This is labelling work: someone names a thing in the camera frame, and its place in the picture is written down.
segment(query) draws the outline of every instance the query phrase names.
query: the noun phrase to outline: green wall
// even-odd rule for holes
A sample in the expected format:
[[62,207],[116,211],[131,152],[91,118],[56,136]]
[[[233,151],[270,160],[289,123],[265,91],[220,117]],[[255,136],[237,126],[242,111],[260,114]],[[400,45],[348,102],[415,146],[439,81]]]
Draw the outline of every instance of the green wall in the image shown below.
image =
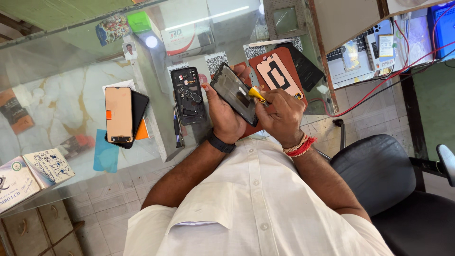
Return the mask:
[[[455,60],[447,64],[455,67]],[[436,64],[413,79],[428,157],[438,161],[438,144],[445,144],[455,152],[455,68]]]
[[0,10],[51,30],[133,4],[131,0],[0,0]]

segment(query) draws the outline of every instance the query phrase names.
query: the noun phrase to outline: watch strap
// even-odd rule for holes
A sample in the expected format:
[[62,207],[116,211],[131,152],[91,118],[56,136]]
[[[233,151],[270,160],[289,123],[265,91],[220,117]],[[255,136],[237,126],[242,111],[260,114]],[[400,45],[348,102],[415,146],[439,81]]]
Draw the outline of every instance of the watch strap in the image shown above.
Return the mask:
[[227,143],[224,143],[223,141],[221,141],[220,139],[218,139],[213,134],[213,128],[210,129],[210,131],[208,132],[207,140],[213,147],[215,147],[216,149],[218,149],[219,151],[221,151],[223,153],[229,154],[232,151],[234,151],[234,149],[237,147],[235,144],[227,144]]

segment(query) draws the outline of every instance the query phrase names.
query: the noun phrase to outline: hand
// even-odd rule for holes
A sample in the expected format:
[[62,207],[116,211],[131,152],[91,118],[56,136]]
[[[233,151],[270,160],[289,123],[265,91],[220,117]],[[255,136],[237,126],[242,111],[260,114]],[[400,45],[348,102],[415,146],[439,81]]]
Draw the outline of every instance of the hand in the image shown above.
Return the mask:
[[256,115],[262,127],[281,143],[283,148],[297,146],[303,138],[300,122],[305,111],[305,103],[298,100],[283,89],[261,91],[261,95],[276,109],[276,113],[269,114],[263,104],[256,103]]
[[[234,68],[234,73],[245,81],[250,74],[251,68],[240,65]],[[245,133],[247,122],[221,99],[217,92],[208,83],[203,83],[208,100],[208,113],[213,122],[213,134],[227,144],[234,144]]]

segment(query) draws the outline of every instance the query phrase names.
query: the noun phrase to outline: black office chair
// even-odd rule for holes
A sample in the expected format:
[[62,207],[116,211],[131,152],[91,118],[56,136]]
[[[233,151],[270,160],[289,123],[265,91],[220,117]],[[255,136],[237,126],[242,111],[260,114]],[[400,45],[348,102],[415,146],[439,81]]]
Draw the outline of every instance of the black office chair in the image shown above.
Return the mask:
[[395,138],[382,134],[359,140],[332,159],[325,156],[396,256],[455,255],[455,201],[415,191],[414,168],[455,185],[455,156],[444,145],[437,151],[439,162],[409,158]]

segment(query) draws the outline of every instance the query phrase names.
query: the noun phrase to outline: shirt button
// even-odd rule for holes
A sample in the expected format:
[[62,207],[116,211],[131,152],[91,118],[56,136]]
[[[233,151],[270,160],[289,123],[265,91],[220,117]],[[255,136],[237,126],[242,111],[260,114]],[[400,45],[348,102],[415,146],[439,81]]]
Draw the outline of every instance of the shirt button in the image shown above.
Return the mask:
[[261,224],[261,229],[262,229],[263,231],[266,231],[266,230],[268,229],[268,224],[267,224],[267,223],[262,223],[262,224]]

